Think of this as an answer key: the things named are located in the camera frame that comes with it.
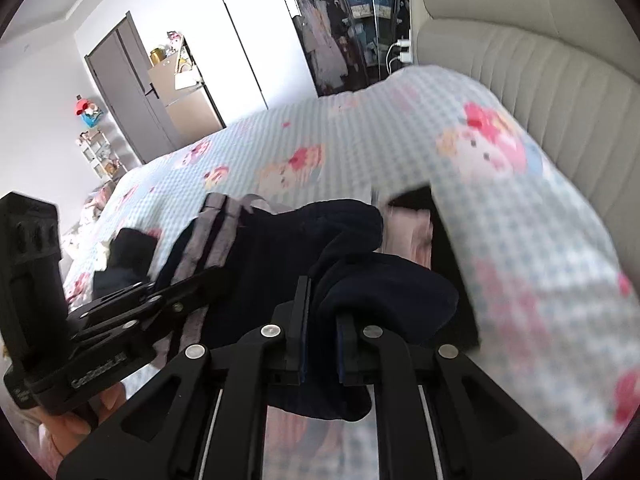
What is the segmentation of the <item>person left hand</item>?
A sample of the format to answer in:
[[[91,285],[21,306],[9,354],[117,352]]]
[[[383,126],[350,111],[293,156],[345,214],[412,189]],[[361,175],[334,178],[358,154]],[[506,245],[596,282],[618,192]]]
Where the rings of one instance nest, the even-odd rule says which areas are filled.
[[[99,404],[94,412],[98,423],[102,424],[119,410],[126,402],[125,386],[118,382],[99,394]],[[58,457],[64,457],[81,444],[92,431],[89,423],[73,413],[50,415],[42,408],[36,408],[37,418],[43,424],[46,441],[50,450]]]

